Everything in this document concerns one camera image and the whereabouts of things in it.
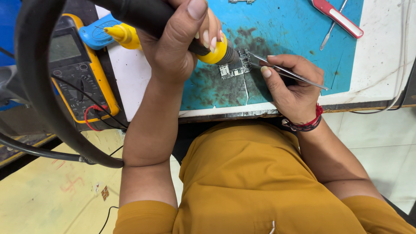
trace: mustard yellow shirt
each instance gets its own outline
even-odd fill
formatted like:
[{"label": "mustard yellow shirt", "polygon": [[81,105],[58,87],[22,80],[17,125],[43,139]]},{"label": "mustard yellow shirt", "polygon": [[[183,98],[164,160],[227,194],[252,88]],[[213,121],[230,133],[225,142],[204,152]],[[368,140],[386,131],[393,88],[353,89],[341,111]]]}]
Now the mustard yellow shirt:
[{"label": "mustard yellow shirt", "polygon": [[297,138],[272,125],[221,123],[197,137],[182,162],[178,210],[156,201],[126,204],[113,233],[416,233],[384,201],[339,200],[299,155]]}]

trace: blue object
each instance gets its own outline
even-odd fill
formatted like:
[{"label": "blue object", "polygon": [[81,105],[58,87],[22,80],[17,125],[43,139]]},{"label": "blue object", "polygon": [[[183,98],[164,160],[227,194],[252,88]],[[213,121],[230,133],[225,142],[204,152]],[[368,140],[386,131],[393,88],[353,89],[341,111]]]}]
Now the blue object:
[{"label": "blue object", "polygon": [[[359,25],[364,0],[349,0],[342,11]],[[228,0],[208,0],[222,22],[223,32],[235,48],[266,57],[267,55],[301,55],[325,71],[324,86],[328,95],[349,90],[357,40],[335,25],[325,48],[319,47],[332,20],[307,0],[256,0],[252,4]],[[339,9],[343,0],[331,0]],[[223,80],[217,65],[198,62],[185,82],[181,110],[233,107],[273,101],[259,69]]]},{"label": "blue object", "polygon": [[120,21],[114,19],[111,14],[108,14],[88,26],[81,27],[79,29],[79,35],[82,41],[90,48],[100,50],[114,42],[114,39],[106,34],[103,28],[113,27],[119,24],[121,24]]},{"label": "blue object", "polygon": [[[13,36],[15,34],[15,24],[17,14],[22,6],[20,0],[0,0],[0,47],[14,54]],[[15,65],[14,59],[0,52],[0,67]]]},{"label": "blue object", "polygon": [[9,104],[0,107],[0,111],[12,109],[13,107],[18,107],[18,106],[21,106],[21,105],[24,105],[24,104],[15,102],[13,100],[9,100]]}]

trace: tweezers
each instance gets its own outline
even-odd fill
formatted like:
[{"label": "tweezers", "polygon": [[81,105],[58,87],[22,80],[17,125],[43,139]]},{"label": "tweezers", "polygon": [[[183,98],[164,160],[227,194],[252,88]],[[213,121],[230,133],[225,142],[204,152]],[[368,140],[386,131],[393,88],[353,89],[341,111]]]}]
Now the tweezers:
[{"label": "tweezers", "polygon": [[[256,57],[256,58],[258,58],[259,60],[261,60],[261,61],[264,61],[264,62],[267,62],[267,63],[269,63],[265,58],[263,58],[263,57],[260,57],[260,56],[258,56],[258,55],[255,55],[255,54],[253,54],[253,53],[251,53],[251,52],[248,52],[249,54],[251,54],[252,56],[254,56],[254,57]],[[255,63],[253,63],[253,62],[249,62],[249,61],[244,61],[244,62],[248,62],[248,63],[250,63],[251,65],[254,65],[254,66],[256,66],[256,67],[261,67],[259,64],[255,64]],[[298,75],[298,74],[296,74],[296,73],[293,73],[293,72],[291,72],[291,71],[289,71],[288,69],[285,69],[285,68],[283,68],[283,67],[280,67],[280,66],[276,66],[276,65],[273,65],[273,67],[275,67],[275,68],[277,68],[277,69],[280,69],[281,71],[284,71],[285,73],[283,73],[283,72],[280,72],[280,71],[277,71],[280,75],[284,75],[284,76],[286,76],[286,77],[289,77],[289,78],[292,78],[292,79],[295,79],[295,80],[299,80],[299,81],[303,81],[303,82],[305,82],[305,83],[308,83],[308,84],[311,84],[311,85],[314,85],[314,86],[316,86],[316,87],[319,87],[319,88],[321,88],[321,89],[323,89],[323,90],[329,90],[327,87],[325,87],[325,86],[322,86],[322,85],[320,85],[320,84],[317,84],[317,83],[315,83],[315,82],[312,82],[312,81],[310,81],[310,80],[308,80],[308,79],[306,79],[306,78],[304,78],[304,77],[301,77],[300,75]]]}]

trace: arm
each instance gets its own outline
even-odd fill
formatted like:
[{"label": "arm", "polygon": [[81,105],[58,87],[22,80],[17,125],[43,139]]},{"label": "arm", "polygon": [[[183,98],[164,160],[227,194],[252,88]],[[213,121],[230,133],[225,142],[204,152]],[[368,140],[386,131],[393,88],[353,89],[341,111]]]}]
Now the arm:
[{"label": "arm", "polygon": [[[277,55],[269,56],[267,60],[270,64],[291,68],[295,73],[323,84],[324,71],[304,57]],[[277,109],[291,122],[305,124],[316,117],[319,88],[304,82],[286,87],[279,74],[270,67],[262,67],[262,74]],[[314,130],[298,132],[297,136],[302,159],[317,180],[339,199],[366,195],[384,201],[363,166],[324,119]]]},{"label": "arm", "polygon": [[183,85],[197,62],[188,46],[204,27],[208,4],[205,0],[170,3],[177,10],[159,40],[137,30],[152,76],[124,141],[120,206],[154,200],[178,207],[169,157],[178,131]]},{"label": "arm", "polygon": [[365,195],[384,201],[367,172],[322,119],[310,132],[299,132],[304,162],[319,182],[340,200]]}]

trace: yellow nozzle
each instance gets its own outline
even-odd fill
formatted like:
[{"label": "yellow nozzle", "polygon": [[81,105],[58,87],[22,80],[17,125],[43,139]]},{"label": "yellow nozzle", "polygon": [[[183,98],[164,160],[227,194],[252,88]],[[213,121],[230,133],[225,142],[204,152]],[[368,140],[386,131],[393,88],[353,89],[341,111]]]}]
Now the yellow nozzle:
[{"label": "yellow nozzle", "polygon": [[112,36],[116,42],[120,43],[120,45],[126,49],[142,50],[136,29],[130,25],[121,23],[120,25],[114,25],[113,27],[105,27],[104,32]]},{"label": "yellow nozzle", "polygon": [[125,30],[123,30],[123,28],[119,25],[115,25],[113,27],[105,27],[104,32],[117,40],[122,40],[126,35]]},{"label": "yellow nozzle", "polygon": [[209,64],[218,63],[225,55],[227,51],[227,38],[224,35],[224,43],[217,42],[217,46],[215,47],[214,53],[209,52],[207,55],[197,55],[196,57],[201,60],[202,62],[206,62]]}]

